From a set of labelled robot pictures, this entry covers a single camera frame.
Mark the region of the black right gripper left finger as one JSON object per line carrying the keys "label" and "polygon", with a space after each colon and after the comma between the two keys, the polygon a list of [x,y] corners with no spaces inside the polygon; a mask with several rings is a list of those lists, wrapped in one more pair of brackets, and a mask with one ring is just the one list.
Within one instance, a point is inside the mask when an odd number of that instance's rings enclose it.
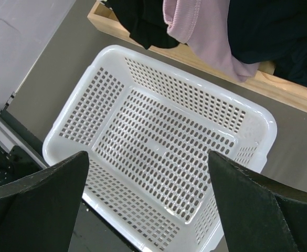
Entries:
{"label": "black right gripper left finger", "polygon": [[0,251],[67,251],[88,169],[80,151],[0,186]]}

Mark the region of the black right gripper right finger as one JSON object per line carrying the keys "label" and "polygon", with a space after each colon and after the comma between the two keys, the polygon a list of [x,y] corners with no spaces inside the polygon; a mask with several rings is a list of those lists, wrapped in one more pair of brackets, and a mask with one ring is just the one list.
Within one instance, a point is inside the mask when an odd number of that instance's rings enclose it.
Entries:
{"label": "black right gripper right finger", "polygon": [[307,251],[307,192],[216,151],[208,167],[229,251]]}

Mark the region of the pink tank top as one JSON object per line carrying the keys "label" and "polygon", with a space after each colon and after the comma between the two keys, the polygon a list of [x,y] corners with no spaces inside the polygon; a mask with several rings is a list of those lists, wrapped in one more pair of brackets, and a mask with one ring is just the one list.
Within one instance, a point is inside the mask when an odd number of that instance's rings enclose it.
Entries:
{"label": "pink tank top", "polygon": [[227,19],[230,1],[181,0],[164,1],[163,17],[167,33],[208,66],[237,81],[253,77],[258,63],[245,64],[231,52]]}

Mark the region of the black tank top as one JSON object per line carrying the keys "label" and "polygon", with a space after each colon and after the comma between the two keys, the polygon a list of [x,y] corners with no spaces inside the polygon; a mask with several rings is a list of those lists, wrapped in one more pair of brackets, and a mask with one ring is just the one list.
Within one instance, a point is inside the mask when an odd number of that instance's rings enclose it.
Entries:
{"label": "black tank top", "polygon": [[108,1],[120,24],[130,33],[130,38],[143,48],[175,48],[179,42],[167,34],[161,0]]}

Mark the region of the wooden clothes rack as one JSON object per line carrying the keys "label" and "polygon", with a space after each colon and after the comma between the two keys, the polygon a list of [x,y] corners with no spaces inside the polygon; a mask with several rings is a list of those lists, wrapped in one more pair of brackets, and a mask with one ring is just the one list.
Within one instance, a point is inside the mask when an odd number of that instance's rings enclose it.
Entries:
{"label": "wooden clothes rack", "polygon": [[[113,11],[99,1],[93,5],[87,18],[97,30],[139,45],[129,37],[129,32],[119,23]],[[307,87],[274,76],[274,65],[271,62],[261,63],[254,77],[238,82],[207,66],[186,45],[180,44],[172,49],[153,46],[149,50],[307,113]]]}

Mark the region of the white plastic laundry basket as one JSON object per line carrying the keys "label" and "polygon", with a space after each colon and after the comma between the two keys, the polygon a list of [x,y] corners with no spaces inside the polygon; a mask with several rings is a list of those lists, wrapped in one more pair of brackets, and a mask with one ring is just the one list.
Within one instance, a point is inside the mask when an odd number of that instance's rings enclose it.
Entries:
{"label": "white plastic laundry basket", "polygon": [[212,251],[224,231],[217,151],[261,172],[277,136],[264,107],[122,46],[77,83],[43,143],[49,165],[89,154],[83,199],[141,251]]}

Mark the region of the navy maroon-trimmed jersey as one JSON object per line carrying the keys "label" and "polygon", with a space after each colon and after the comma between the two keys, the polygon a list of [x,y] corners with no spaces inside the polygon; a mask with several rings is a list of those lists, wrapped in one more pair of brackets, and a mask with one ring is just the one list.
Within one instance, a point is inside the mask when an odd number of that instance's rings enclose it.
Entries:
{"label": "navy maroon-trimmed jersey", "polygon": [[307,1],[231,1],[227,23],[235,58],[271,61],[275,76],[307,87]]}

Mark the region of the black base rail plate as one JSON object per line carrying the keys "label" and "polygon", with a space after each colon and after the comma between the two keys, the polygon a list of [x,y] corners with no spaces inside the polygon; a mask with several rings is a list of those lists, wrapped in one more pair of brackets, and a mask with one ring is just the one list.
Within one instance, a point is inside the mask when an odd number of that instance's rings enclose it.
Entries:
{"label": "black base rail plate", "polygon": [[21,147],[6,152],[0,146],[0,186],[31,175],[42,168]]}

